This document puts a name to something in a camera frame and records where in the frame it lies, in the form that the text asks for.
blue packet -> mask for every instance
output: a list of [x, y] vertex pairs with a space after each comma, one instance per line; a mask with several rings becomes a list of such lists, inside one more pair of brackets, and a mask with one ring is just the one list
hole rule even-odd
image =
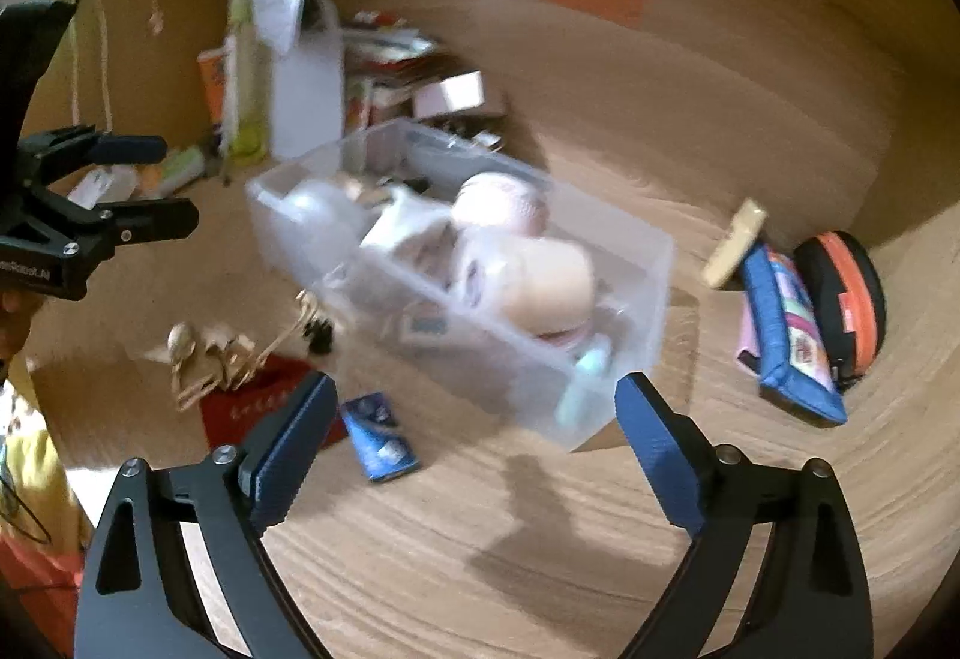
[[384, 482], [419, 468], [419, 458], [403, 436], [386, 396], [376, 393], [352, 399], [341, 405], [340, 413], [370, 480]]

transparent plastic bin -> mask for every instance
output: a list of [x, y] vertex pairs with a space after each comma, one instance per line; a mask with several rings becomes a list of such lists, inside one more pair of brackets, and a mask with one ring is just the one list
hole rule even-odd
[[[579, 242], [592, 256], [598, 287], [594, 330], [613, 342], [606, 376], [584, 375], [568, 352], [510, 323], [469, 309], [411, 266], [361, 249], [342, 234], [325, 242], [286, 195], [301, 182], [338, 170], [425, 177], [427, 195], [453, 201], [460, 186], [484, 171], [526, 179], [544, 193], [546, 236]], [[668, 234], [574, 186], [507, 156], [491, 153], [406, 119], [351, 135], [247, 185], [256, 234], [267, 264], [348, 309], [355, 325], [451, 392], [500, 413], [568, 449], [614, 417], [616, 381], [649, 372], [659, 359], [674, 243]], [[400, 336], [412, 309], [443, 314], [459, 347], [412, 346]]]

black fabric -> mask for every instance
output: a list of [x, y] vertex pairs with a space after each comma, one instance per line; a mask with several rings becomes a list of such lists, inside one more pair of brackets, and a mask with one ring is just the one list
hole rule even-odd
[[[846, 245], [856, 262], [864, 284], [870, 293], [874, 305], [874, 316], [877, 319], [877, 351], [883, 344], [886, 335], [887, 306], [880, 285], [880, 276], [866, 249], [855, 237], [846, 232], [835, 232]], [[840, 306], [840, 294], [847, 289], [840, 279], [840, 273], [830, 259], [827, 249], [813, 237], [808, 239], [794, 251], [793, 261], [797, 272], [803, 280], [806, 290], [813, 301], [813, 312], [817, 317], [817, 326], [827, 349], [827, 357], [835, 368], [834, 380], [837, 389], [841, 392], [852, 386], [857, 378], [856, 368], [856, 332], [846, 332], [843, 319], [843, 309]]]

blue gripper pad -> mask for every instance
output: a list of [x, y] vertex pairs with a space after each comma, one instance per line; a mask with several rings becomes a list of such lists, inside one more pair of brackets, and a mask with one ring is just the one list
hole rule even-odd
[[250, 523], [260, 535], [286, 519], [337, 417], [337, 386], [330, 377], [323, 375], [309, 386], [304, 399], [299, 400], [298, 394], [295, 391], [288, 402], [299, 401], [299, 408], [253, 473]]
[[616, 384], [616, 420], [634, 449], [666, 520], [696, 537], [704, 525], [700, 482], [658, 410], [672, 413], [659, 396], [648, 398], [632, 377]]

wooden board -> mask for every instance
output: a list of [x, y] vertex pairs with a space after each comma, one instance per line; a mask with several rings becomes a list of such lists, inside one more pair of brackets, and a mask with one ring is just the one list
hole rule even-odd
[[[142, 19], [149, 0], [104, 1], [109, 12], [124, 5]], [[960, 195], [949, 183], [923, 184], [956, 169], [947, 144], [956, 87], [901, 68], [824, 0], [648, 0], [638, 30], [535, 0], [337, 1], [344, 11], [398, 10], [448, 39], [506, 87], [518, 154], [673, 234], [679, 255], [656, 382], [712, 440], [755, 461], [833, 462], [871, 578], [877, 654], [885, 653], [958, 544], [960, 413], [949, 386], [960, 344], [950, 319]], [[173, 20], [160, 39], [141, 39], [140, 20], [119, 26], [112, 71], [135, 67], [142, 43], [160, 73], [141, 71], [133, 85], [115, 77], [116, 109], [124, 128], [198, 131], [199, 78], [185, 72], [216, 43], [216, 2], [163, 3]], [[47, 94], [61, 86], [50, 80]], [[167, 115], [177, 104], [190, 106]], [[912, 149], [917, 143], [922, 150]], [[848, 398], [845, 427], [813, 429], [758, 398], [733, 365], [739, 295], [698, 282], [747, 194], [770, 207], [784, 245], [850, 225], [869, 203], [859, 222], [888, 282], [891, 333], [874, 374]], [[895, 194], [910, 215], [898, 215]], [[198, 419], [174, 413], [166, 371], [141, 357], [171, 324], [226, 320], [268, 338], [293, 313], [296, 289], [256, 256], [241, 189], [207, 184], [195, 196], [203, 212], [196, 237], [124, 251], [100, 270], [88, 300], [51, 304], [37, 321], [38, 389], [75, 470], [109, 469], [133, 455], [166, 466], [203, 454]], [[686, 540], [666, 525], [616, 434], [567, 455], [371, 344], [328, 366], [344, 395], [394, 396], [427, 465], [373, 488], [339, 446], [318, 460], [289, 522], [267, 535], [280, 574], [334, 655], [618, 655]], [[102, 491], [102, 477], [86, 477], [91, 492]], [[762, 539], [752, 541], [714, 648], [736, 628]], [[212, 597], [209, 574], [202, 584]], [[211, 611], [236, 646], [222, 604]]]

